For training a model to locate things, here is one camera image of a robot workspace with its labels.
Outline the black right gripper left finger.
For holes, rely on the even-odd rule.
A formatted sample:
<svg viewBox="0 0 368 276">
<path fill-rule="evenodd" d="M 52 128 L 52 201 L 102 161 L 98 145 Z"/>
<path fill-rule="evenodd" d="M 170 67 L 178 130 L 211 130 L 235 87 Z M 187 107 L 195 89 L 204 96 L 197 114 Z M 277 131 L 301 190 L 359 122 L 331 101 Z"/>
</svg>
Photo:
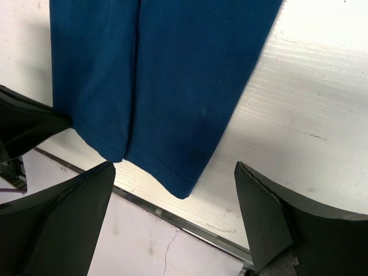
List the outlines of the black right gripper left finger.
<svg viewBox="0 0 368 276">
<path fill-rule="evenodd" d="M 87 275 L 115 175 L 104 162 L 1 204 L 1 275 Z"/>
</svg>

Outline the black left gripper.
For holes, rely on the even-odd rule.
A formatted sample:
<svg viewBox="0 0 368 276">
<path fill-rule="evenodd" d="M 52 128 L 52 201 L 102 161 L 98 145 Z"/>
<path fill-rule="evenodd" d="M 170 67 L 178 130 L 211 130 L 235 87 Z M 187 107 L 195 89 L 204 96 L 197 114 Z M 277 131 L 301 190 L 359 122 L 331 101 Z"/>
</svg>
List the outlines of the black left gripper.
<svg viewBox="0 0 368 276">
<path fill-rule="evenodd" d="M 1 86 L 1 161 L 16 159 L 71 127 L 69 116 Z"/>
</svg>

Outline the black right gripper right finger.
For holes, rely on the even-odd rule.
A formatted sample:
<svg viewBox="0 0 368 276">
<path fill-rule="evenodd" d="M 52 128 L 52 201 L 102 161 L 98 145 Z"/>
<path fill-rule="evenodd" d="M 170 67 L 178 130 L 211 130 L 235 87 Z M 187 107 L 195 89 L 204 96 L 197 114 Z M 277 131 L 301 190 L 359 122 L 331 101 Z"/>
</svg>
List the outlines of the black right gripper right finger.
<svg viewBox="0 0 368 276">
<path fill-rule="evenodd" d="M 252 275 L 366 275 L 367 216 L 292 191 L 245 163 L 235 167 Z"/>
</svg>

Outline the blue Mickey t-shirt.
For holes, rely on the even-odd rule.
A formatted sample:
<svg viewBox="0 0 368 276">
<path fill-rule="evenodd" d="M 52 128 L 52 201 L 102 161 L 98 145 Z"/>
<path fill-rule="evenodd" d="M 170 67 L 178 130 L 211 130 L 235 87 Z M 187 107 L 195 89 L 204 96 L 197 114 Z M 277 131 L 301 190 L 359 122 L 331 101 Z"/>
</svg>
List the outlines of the blue Mickey t-shirt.
<svg viewBox="0 0 368 276">
<path fill-rule="evenodd" d="M 53 108 L 104 159 L 189 196 L 281 1 L 49 3 Z"/>
</svg>

